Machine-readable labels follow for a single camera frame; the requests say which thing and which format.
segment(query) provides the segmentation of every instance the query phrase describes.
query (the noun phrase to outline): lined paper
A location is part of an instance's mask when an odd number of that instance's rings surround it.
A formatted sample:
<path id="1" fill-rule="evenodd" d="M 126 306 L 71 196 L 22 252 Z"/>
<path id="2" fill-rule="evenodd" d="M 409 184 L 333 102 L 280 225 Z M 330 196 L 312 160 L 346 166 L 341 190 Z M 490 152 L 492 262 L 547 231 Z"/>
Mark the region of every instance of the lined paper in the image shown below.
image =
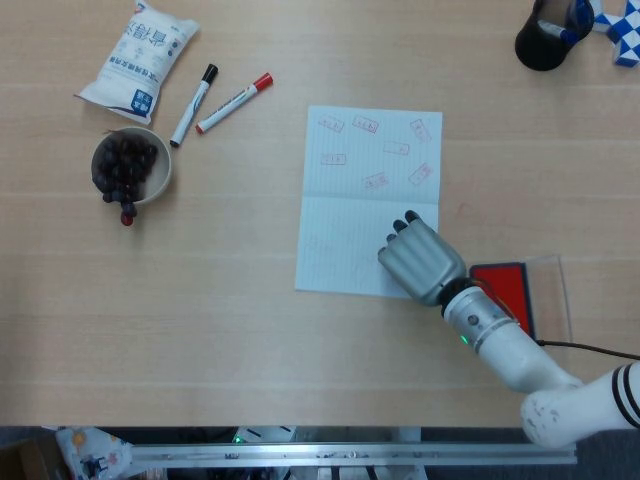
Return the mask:
<path id="1" fill-rule="evenodd" d="M 296 289 L 406 297 L 378 263 L 392 223 L 438 229 L 442 113 L 309 107 Z"/>

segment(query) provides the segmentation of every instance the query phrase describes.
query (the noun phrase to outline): dark grape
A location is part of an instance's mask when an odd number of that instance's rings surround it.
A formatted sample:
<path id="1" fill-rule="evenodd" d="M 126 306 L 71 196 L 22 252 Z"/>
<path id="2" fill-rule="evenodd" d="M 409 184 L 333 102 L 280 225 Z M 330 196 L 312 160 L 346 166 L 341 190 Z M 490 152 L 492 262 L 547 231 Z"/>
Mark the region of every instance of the dark grape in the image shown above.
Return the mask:
<path id="1" fill-rule="evenodd" d="M 147 145 L 145 152 L 147 155 L 154 157 L 158 154 L 158 147 L 156 147 L 153 143 Z"/>
<path id="2" fill-rule="evenodd" d="M 147 141 L 140 135 L 136 135 L 132 138 L 133 150 L 132 153 L 142 153 L 147 147 Z"/>
<path id="3" fill-rule="evenodd" d="M 113 191 L 114 188 L 116 188 L 116 182 L 111 177 L 106 177 L 106 179 L 107 179 L 107 183 L 105 184 L 105 188 L 107 192 L 111 192 Z"/>
<path id="4" fill-rule="evenodd" d="M 107 150 L 102 156 L 102 163 L 105 166 L 105 171 L 113 169 L 113 167 L 118 163 L 118 154 Z"/>
<path id="5" fill-rule="evenodd" d="M 140 181 L 140 177 L 142 176 L 142 173 L 143 173 L 143 169 L 140 166 L 140 164 L 137 162 L 131 164 L 131 166 L 129 167 L 129 175 L 131 175 L 131 180 L 133 180 L 134 182 Z"/>
<path id="6" fill-rule="evenodd" d="M 129 195 L 131 195 L 131 200 L 134 202 L 137 201 L 139 194 L 140 194 L 140 187 L 138 187 L 138 185 L 135 183 L 132 184 L 129 190 Z"/>
<path id="7" fill-rule="evenodd" d="M 133 203 L 123 203 L 122 213 L 124 213 L 125 215 L 131 218 L 134 218 L 136 217 L 136 215 L 138 215 L 138 210 L 136 209 L 136 206 Z"/>
<path id="8" fill-rule="evenodd" d="M 128 167 L 129 165 L 131 165 L 133 163 L 133 155 L 131 155 L 129 153 L 122 154 L 122 156 L 120 157 L 120 162 L 125 167 Z"/>
<path id="9" fill-rule="evenodd" d="M 122 193 L 120 190 L 114 190 L 113 192 L 111 192 L 111 199 L 114 202 L 124 202 L 124 193 Z"/>
<path id="10" fill-rule="evenodd" d="M 102 193 L 107 193 L 109 191 L 110 185 L 104 173 L 99 173 L 98 175 L 93 177 L 93 183 Z"/>
<path id="11" fill-rule="evenodd" d="M 144 154 L 144 161 L 142 162 L 142 166 L 146 170 L 148 170 L 148 169 L 151 169 L 151 167 L 153 167 L 154 163 L 156 163 L 155 155 L 151 155 L 150 153 L 145 153 Z"/>
<path id="12" fill-rule="evenodd" d="M 104 144 L 104 149 L 107 152 L 115 152 L 118 149 L 118 144 L 113 138 L 109 138 Z"/>
<path id="13" fill-rule="evenodd" d="M 120 153 L 129 153 L 131 151 L 133 143 L 128 137 L 123 137 L 120 140 Z"/>

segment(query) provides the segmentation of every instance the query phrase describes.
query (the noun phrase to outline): bowl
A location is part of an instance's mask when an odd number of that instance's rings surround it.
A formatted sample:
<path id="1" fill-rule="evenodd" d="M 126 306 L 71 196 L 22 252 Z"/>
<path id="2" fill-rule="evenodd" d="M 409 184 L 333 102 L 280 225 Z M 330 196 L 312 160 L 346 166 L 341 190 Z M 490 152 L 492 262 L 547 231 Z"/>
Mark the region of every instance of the bowl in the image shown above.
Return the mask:
<path id="1" fill-rule="evenodd" d="M 156 163 L 151 168 L 151 173 L 147 175 L 144 182 L 140 183 L 140 199 L 133 202 L 136 206 L 145 205 L 162 195 L 169 186 L 171 174 L 173 172 L 173 164 L 169 149 L 162 139 L 151 130 L 147 130 L 142 127 L 124 127 L 119 130 L 115 130 L 104 137 L 100 143 L 98 143 L 95 151 L 93 152 L 93 158 L 91 159 L 91 178 L 99 173 L 98 165 L 100 163 L 100 159 L 104 155 L 107 140 L 120 133 L 140 135 L 158 148 L 158 156 L 156 157 Z"/>

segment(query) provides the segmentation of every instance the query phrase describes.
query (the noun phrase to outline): red stamp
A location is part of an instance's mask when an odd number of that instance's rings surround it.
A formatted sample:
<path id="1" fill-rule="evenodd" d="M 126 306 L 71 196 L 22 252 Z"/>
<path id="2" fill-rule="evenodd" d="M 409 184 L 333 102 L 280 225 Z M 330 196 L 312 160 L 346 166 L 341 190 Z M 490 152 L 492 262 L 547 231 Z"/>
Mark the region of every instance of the red stamp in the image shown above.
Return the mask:
<path id="1" fill-rule="evenodd" d="M 422 143 L 431 141 L 431 134 L 429 133 L 429 130 L 427 130 L 427 127 L 424 126 L 422 120 L 414 120 L 409 125 L 411 125 L 411 130 L 413 130 L 413 133 L 416 134 L 416 137 L 418 137 L 418 140 Z"/>
<path id="2" fill-rule="evenodd" d="M 322 165 L 344 165 L 347 163 L 347 156 L 344 153 L 323 153 L 320 163 Z"/>
<path id="3" fill-rule="evenodd" d="M 387 153 L 393 153 L 394 155 L 409 155 L 409 144 L 399 142 L 384 142 L 382 149 Z"/>
<path id="4" fill-rule="evenodd" d="M 378 130 L 378 122 L 375 120 L 371 120 L 370 118 L 362 117 L 360 115 L 356 115 L 353 119 L 353 126 L 361 128 L 369 133 L 376 133 Z"/>
<path id="5" fill-rule="evenodd" d="M 318 120 L 318 123 L 337 133 L 340 133 L 344 128 L 344 122 L 342 120 L 338 120 L 336 117 L 332 117 L 331 115 L 322 115 L 320 120 Z"/>
<path id="6" fill-rule="evenodd" d="M 389 180 L 384 172 L 376 173 L 370 177 L 365 177 L 363 182 L 365 190 L 377 190 L 385 185 L 389 185 Z"/>
<path id="7" fill-rule="evenodd" d="M 432 173 L 433 173 L 433 170 L 431 169 L 431 167 L 429 165 L 427 165 L 426 163 L 423 163 L 422 165 L 420 165 L 418 167 L 418 169 L 415 172 L 413 172 L 411 175 L 409 175 L 409 181 L 411 183 L 413 183 L 414 185 L 420 185 Z"/>

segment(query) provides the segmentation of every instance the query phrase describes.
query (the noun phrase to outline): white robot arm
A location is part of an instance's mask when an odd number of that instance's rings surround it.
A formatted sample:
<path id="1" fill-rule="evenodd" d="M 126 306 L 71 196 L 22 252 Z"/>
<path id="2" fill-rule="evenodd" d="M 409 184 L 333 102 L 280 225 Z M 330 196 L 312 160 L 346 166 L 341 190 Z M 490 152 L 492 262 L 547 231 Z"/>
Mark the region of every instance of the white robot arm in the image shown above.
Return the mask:
<path id="1" fill-rule="evenodd" d="M 583 383 L 560 368 L 484 291 L 458 253 L 415 212 L 396 220 L 378 260 L 417 301 L 444 320 L 511 389 L 528 393 L 520 414 L 531 441 L 562 447 L 593 433 L 640 428 L 640 365 Z"/>

